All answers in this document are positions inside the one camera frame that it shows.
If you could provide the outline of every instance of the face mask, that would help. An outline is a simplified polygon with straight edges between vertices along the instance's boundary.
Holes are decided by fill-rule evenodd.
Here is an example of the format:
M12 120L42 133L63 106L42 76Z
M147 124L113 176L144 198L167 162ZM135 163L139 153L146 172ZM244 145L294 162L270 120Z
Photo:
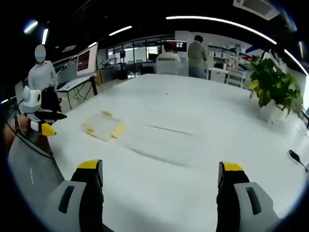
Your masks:
M43 62L45 60L46 51L43 45L40 44L35 48L34 56L37 62Z

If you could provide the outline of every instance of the gray shirt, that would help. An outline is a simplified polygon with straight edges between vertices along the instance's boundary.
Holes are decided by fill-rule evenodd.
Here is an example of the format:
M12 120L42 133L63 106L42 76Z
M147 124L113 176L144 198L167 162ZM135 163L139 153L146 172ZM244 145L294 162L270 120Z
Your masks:
M199 41L194 41L188 49L189 67L204 69L204 61L207 60L207 53Z
M43 91L48 87L57 87L57 74L53 64L45 60L42 65L35 64L29 71L28 85L30 89Z

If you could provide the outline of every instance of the floor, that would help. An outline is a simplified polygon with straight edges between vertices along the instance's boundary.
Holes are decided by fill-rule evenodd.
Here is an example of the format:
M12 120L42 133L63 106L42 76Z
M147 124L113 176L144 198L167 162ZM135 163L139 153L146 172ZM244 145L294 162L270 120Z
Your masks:
M97 85L98 94L101 93L101 92L104 92L104 91L108 91L112 87L114 87L114 86L116 86L116 85L118 85L118 84L120 84L124 81L126 81L126 80L116 79L116 80L109 81L105 84ZM58 95L59 98L62 98L62 102L61 102L60 106L61 106L63 113L67 113L68 111L70 111L70 104L69 104L68 97L70 98L70 103L71 103L72 109L74 109L78 105L83 104L83 102L85 101L83 98L88 100L88 99L90 99L94 96L90 82L86 82L84 85L77 87L75 90L73 89L72 91L69 92L69 96L66 93L57 93L57 95Z

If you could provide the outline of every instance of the ceiling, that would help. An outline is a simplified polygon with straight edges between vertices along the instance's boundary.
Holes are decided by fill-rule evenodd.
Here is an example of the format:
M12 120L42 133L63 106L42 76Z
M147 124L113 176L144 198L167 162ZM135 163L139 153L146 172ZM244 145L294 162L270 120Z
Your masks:
M166 16L198 15L226 19L255 29L275 41L284 44L304 66L309 70L309 54L305 52L301 58L297 45L303 41L303 47L309 44L306 37L309 30L306 25L306 9L299 0L277 1L273 4L286 10L294 20L297 31L290 33L289 26L283 16L279 15L266 21L245 10L233 7L233 0L207 1L204 3L165 4L158 1L133 1L122 4L119 2L102 0L53 0L53 1L23 1L16 8L14 4L6 3L3 9L7 15L13 15L8 20L4 15L2 22L10 21L4 26L4 51L7 58L4 62L5 75L1 83L12 86L28 75L28 71L35 63L34 49L42 41L42 33L49 28L46 41L46 58L56 61L77 54L95 41L99 41L99 48L109 47L138 37L156 34L173 33L175 30L189 30L205 33L214 33L232 37L261 49L269 49L272 44L262 37L244 29L219 22L208 20L166 20ZM36 19L39 26L30 34L25 35L23 28L28 20ZM133 28L114 36L109 33L132 25ZM72 51L61 51L70 45L77 45ZM298 66L286 58L291 68Z

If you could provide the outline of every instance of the air conditioner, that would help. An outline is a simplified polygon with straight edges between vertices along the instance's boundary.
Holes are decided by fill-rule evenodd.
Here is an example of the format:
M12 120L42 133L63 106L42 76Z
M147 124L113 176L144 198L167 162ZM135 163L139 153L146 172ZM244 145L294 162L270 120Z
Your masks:
M233 6L249 11L268 21L280 13L267 0L234 0Z

